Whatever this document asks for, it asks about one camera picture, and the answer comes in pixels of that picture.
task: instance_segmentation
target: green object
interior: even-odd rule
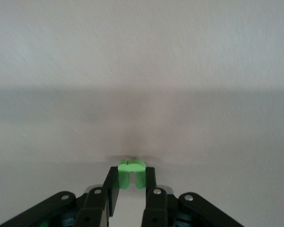
[[[123,159],[118,166],[119,186],[121,189],[127,189],[129,186],[130,172],[136,173],[136,186],[138,189],[145,188],[146,185],[146,164],[138,159]]]
[[[39,225],[39,227],[48,227],[48,222],[42,222],[41,225]]]

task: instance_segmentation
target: gray surface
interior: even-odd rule
[[[284,1],[0,1],[0,223],[138,157],[284,227]],[[121,191],[111,226],[139,226]]]

